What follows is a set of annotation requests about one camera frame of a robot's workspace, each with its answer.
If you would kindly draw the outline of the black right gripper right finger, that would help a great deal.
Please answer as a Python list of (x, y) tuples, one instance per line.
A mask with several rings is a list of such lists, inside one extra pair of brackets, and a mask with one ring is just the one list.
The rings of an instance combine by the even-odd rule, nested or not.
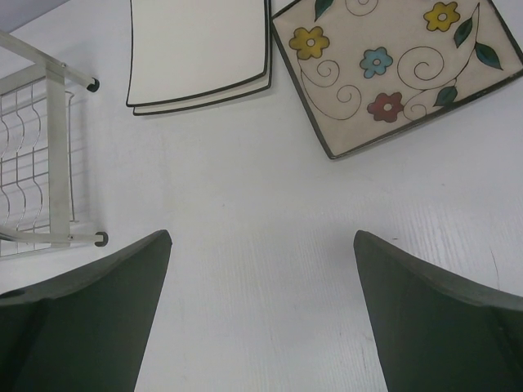
[(520, 391), (522, 299), (357, 231), (354, 251), (390, 391)]

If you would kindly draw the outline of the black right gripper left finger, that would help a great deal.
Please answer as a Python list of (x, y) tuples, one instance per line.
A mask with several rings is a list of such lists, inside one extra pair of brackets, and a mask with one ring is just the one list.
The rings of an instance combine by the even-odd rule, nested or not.
[(3, 391), (133, 391), (171, 255), (165, 229), (1, 295)]

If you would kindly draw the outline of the cream floral plate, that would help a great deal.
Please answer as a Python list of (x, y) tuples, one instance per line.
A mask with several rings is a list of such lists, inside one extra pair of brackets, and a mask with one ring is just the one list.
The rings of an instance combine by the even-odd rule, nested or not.
[(294, 1), (271, 28), (331, 159), (522, 75), (521, 47), (491, 1)]

